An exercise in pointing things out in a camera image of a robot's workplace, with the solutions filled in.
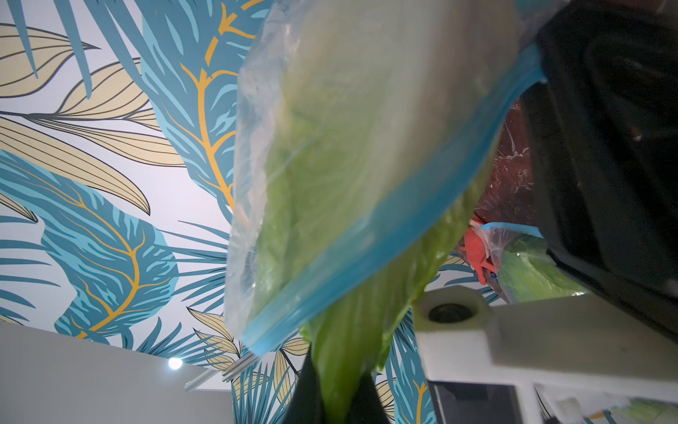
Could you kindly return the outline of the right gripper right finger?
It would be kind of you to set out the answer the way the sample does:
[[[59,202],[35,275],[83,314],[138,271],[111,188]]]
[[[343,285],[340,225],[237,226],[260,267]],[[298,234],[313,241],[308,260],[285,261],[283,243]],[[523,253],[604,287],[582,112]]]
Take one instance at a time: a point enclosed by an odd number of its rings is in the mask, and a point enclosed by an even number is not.
[[[360,379],[345,422],[347,424],[389,424],[388,416],[369,373]]]

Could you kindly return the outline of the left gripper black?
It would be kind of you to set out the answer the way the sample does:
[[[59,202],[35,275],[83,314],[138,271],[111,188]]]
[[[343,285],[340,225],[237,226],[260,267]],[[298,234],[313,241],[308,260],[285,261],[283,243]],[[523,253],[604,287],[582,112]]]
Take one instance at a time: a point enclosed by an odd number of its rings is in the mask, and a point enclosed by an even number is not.
[[[556,1],[527,26],[545,75],[522,102],[549,256],[676,338],[676,16]]]

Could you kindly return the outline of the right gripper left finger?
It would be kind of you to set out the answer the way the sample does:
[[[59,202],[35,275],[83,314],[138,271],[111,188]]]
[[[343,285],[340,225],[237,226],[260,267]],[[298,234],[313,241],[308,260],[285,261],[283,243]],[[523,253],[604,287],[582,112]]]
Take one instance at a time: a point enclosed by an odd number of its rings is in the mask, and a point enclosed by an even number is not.
[[[297,388],[286,409],[282,424],[320,424],[321,388],[310,353],[300,372]]]

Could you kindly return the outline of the clear zipper bag blue seal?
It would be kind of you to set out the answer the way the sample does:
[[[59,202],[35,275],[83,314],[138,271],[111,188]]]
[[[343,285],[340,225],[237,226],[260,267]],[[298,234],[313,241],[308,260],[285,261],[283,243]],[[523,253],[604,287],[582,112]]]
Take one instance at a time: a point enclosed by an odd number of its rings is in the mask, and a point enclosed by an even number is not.
[[[483,268],[510,303],[552,300],[587,293],[559,270],[548,254],[539,229],[522,224],[473,224],[471,235],[480,240]]]

